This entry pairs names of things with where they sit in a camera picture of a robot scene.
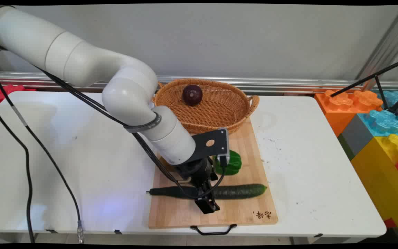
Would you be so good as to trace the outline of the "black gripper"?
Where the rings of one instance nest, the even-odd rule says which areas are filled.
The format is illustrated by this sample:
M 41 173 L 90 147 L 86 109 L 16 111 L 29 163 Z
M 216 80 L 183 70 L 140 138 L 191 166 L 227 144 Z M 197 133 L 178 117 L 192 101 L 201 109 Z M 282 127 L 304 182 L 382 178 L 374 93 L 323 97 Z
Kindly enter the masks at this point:
M 195 198 L 195 204 L 204 214 L 212 214 L 220 210 L 215 202 L 215 189 L 212 181 L 218 180 L 214 162 L 210 157 L 198 159 L 188 163 L 176 165 L 176 172 L 184 179 L 190 178 L 189 183 L 200 188 L 199 197 Z

